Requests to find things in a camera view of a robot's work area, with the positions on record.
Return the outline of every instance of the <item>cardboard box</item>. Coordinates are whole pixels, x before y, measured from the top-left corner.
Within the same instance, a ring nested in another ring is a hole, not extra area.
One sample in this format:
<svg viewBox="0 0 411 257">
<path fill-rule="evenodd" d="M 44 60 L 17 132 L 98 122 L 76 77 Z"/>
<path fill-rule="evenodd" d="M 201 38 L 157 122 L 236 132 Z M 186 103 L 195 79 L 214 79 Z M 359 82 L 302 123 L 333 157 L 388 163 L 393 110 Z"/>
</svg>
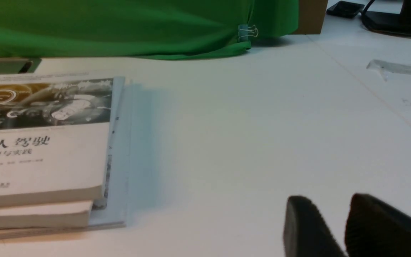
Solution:
<svg viewBox="0 0 411 257">
<path fill-rule="evenodd" d="M 320 34 L 328 0 L 299 0 L 299 27 L 293 34 Z"/>
</svg>

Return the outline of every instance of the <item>cable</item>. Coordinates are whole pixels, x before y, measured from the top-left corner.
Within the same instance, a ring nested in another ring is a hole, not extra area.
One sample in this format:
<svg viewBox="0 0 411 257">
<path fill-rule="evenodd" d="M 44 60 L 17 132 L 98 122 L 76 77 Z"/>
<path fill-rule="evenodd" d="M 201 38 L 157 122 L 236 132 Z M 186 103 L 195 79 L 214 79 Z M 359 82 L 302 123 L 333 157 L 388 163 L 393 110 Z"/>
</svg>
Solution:
<svg viewBox="0 0 411 257">
<path fill-rule="evenodd" d="M 396 31 L 386 31 L 386 30 L 379 30 L 375 29 L 372 26 L 370 26 L 371 20 L 367 16 L 367 10 L 369 10 L 369 7 L 375 2 L 375 0 L 370 0 L 369 3 L 367 3 L 366 7 L 364 7 L 364 10 L 361 11 L 361 21 L 362 24 L 369 30 L 375 33 L 380 33 L 380 34 L 386 34 L 390 36 L 401 36 L 401 37 L 409 37 L 411 38 L 411 33 L 403 33 L 403 32 L 396 32 Z"/>
</svg>

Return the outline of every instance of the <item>green fabric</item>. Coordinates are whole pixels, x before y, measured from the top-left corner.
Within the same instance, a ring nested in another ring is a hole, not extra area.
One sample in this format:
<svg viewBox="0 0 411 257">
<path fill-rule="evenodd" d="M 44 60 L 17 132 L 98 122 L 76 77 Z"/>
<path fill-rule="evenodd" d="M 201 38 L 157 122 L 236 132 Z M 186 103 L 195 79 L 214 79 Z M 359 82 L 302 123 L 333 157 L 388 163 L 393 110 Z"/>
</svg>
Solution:
<svg viewBox="0 0 411 257">
<path fill-rule="evenodd" d="M 297 0 L 0 0 L 0 57 L 228 57 L 251 46 L 239 42 L 239 25 L 282 36 L 296 29 L 297 8 Z"/>
</svg>

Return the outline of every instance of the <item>book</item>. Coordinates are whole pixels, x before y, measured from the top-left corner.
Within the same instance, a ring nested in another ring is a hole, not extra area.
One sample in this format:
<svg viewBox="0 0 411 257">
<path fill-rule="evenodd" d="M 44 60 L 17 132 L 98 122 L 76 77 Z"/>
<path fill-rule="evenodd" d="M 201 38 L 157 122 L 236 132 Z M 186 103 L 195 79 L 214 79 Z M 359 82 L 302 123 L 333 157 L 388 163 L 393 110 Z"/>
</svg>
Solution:
<svg viewBox="0 0 411 257">
<path fill-rule="evenodd" d="M 0 75 L 0 207 L 103 197 L 113 80 Z"/>
<path fill-rule="evenodd" d="M 114 135 L 115 123 L 118 120 L 119 102 L 124 87 L 124 78 L 116 77 L 113 81 L 111 104 L 111 129 L 109 143 Z M 102 210 L 106 207 L 108 185 L 111 171 L 111 153 L 107 153 L 106 183 L 104 197 L 98 200 L 87 200 L 68 203 L 51 203 L 0 208 L 0 229 L 33 228 L 33 227 L 86 227 L 91 208 Z"/>
<path fill-rule="evenodd" d="M 124 227 L 127 221 L 128 201 L 128 160 L 130 152 L 131 136 L 131 110 L 133 94 L 128 88 L 123 91 L 124 101 L 118 122 L 115 125 L 115 134 L 112 144 L 111 175 L 109 180 L 109 191 L 107 205 L 103 209 L 92 210 L 88 226 L 85 228 L 27 228 L 27 229 L 2 229 L 0 240 L 27 236 L 40 236 L 58 233 L 83 232 L 109 228 Z"/>
</svg>

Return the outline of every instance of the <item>white desk surface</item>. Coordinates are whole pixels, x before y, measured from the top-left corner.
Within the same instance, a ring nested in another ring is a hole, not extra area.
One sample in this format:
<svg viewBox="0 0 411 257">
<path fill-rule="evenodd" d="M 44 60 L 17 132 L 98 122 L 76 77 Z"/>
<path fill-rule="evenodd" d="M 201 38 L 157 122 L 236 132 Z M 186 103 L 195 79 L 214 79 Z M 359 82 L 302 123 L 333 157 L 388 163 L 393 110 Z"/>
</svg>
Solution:
<svg viewBox="0 0 411 257">
<path fill-rule="evenodd" d="M 327 16 L 319 36 L 222 60 L 44 60 L 39 73 L 118 69 L 142 85 L 128 226 L 4 240 L 0 256 L 280 257 L 294 194 L 342 246 L 355 192 L 411 215 L 411 76 L 384 82 L 371 59 L 411 64 L 411 39 Z"/>
</svg>

